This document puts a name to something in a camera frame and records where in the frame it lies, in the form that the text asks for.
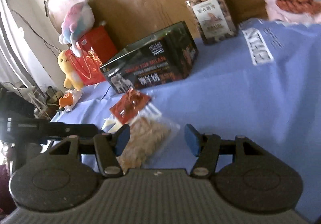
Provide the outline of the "blue printed tablecloth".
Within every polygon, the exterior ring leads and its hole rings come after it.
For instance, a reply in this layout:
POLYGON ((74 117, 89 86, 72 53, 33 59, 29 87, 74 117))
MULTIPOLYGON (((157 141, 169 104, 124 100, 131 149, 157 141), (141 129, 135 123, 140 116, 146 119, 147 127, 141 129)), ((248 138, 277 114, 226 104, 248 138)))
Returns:
POLYGON ((182 130, 144 170, 109 180, 88 203, 48 223, 305 223, 320 217, 320 25, 251 19, 237 37, 198 45, 192 74, 151 87, 153 104, 184 127, 226 139, 243 135, 295 169, 294 210, 245 213, 207 180, 189 178, 196 158, 182 130))

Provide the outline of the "nut jar gold lid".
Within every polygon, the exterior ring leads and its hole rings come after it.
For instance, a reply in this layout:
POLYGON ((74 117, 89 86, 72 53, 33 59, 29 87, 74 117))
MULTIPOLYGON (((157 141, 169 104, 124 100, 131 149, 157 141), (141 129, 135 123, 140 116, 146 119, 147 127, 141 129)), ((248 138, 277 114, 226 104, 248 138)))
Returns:
POLYGON ((186 0, 204 44, 214 44, 237 35, 226 0, 186 0))

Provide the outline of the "black printed storage box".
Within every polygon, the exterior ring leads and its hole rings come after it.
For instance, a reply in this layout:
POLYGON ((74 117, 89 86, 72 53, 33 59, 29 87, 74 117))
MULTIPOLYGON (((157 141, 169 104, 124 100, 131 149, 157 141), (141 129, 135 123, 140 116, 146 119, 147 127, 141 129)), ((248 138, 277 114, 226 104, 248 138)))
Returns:
POLYGON ((198 49, 180 21, 127 45, 100 67, 117 93, 171 83, 189 76, 198 49))

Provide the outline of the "red snack packet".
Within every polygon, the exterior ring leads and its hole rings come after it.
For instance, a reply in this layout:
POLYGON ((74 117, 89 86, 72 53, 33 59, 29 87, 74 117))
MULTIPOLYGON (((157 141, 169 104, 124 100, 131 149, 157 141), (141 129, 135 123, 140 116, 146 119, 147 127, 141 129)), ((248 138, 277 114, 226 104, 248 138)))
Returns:
POLYGON ((109 110, 122 124, 133 119, 151 100, 151 97, 134 88, 130 88, 109 110))

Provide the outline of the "red gift bag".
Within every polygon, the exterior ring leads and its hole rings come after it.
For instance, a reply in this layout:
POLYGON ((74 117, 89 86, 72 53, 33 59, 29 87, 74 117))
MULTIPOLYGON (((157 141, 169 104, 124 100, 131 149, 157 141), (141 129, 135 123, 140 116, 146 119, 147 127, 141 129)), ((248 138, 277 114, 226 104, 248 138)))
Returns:
POLYGON ((105 27, 100 25, 93 28, 82 36, 76 45, 80 47, 82 56, 76 57, 71 50, 68 50, 66 55, 83 84, 87 86, 105 81, 100 67, 118 53, 105 27))

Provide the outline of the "yellow duck plush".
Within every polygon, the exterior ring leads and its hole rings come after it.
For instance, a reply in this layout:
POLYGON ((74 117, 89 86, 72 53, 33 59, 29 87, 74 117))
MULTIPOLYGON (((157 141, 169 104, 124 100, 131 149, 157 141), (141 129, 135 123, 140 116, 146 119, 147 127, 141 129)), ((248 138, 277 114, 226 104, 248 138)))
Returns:
POLYGON ((76 70, 74 69, 71 59, 67 56, 67 50, 63 50, 57 57, 57 62, 60 69, 65 74, 64 87, 67 89, 74 88, 80 91, 84 84, 76 70))

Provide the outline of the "pastel unicorn plush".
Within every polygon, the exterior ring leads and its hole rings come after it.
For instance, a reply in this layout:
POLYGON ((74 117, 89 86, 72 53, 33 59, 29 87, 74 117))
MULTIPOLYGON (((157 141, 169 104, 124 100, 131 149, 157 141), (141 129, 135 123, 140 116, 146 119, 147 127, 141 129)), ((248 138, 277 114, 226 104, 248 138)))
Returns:
POLYGON ((94 23, 95 17, 88 0, 71 6, 61 25, 60 44, 71 44, 73 54, 81 57, 82 50, 76 43, 93 28, 94 23))

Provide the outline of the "orange peel on tissue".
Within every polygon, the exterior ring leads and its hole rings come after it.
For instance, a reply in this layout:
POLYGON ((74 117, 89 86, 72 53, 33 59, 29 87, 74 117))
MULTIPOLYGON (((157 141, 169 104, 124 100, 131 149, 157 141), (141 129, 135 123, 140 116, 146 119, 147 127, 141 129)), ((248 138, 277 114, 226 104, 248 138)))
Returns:
POLYGON ((80 100, 82 94, 82 90, 67 90, 65 94, 59 98, 59 111, 63 111, 65 113, 72 111, 80 100))

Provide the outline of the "cream bun snack packet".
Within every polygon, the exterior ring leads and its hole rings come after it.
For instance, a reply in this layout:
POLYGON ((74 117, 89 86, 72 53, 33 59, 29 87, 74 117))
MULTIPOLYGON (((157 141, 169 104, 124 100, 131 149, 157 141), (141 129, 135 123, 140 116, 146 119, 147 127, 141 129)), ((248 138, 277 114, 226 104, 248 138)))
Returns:
POLYGON ((122 127, 122 123, 114 116, 110 115, 107 119, 104 119, 101 129, 106 133, 116 133, 122 127))

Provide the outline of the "clear cracker packet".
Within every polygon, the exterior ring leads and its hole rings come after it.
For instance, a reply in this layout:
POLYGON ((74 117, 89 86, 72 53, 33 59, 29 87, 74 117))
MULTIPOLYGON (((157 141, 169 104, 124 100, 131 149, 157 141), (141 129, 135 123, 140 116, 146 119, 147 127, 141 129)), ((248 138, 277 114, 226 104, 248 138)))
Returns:
POLYGON ((141 168, 153 156, 159 155, 180 131, 179 124, 161 114, 145 111, 136 115, 129 127, 129 141, 122 154, 117 157, 124 173, 141 168))

